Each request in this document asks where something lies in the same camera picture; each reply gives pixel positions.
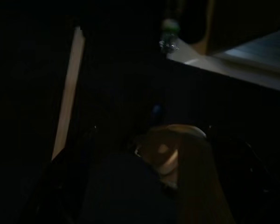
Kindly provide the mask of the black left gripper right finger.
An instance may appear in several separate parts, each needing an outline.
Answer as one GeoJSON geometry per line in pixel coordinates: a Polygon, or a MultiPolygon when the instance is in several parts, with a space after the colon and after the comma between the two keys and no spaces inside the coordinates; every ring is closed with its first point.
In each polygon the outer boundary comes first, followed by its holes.
{"type": "Polygon", "coordinates": [[[131,205],[141,224],[175,224],[175,197],[166,192],[159,175],[136,155],[128,155],[131,205]]]}

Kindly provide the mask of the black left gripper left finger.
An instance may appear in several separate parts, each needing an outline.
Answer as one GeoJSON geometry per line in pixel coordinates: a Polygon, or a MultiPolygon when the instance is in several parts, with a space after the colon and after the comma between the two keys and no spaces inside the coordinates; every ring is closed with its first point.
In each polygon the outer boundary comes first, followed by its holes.
{"type": "Polygon", "coordinates": [[[85,224],[127,224],[127,199],[122,193],[128,181],[129,156],[113,154],[93,170],[84,201],[85,224]]]}

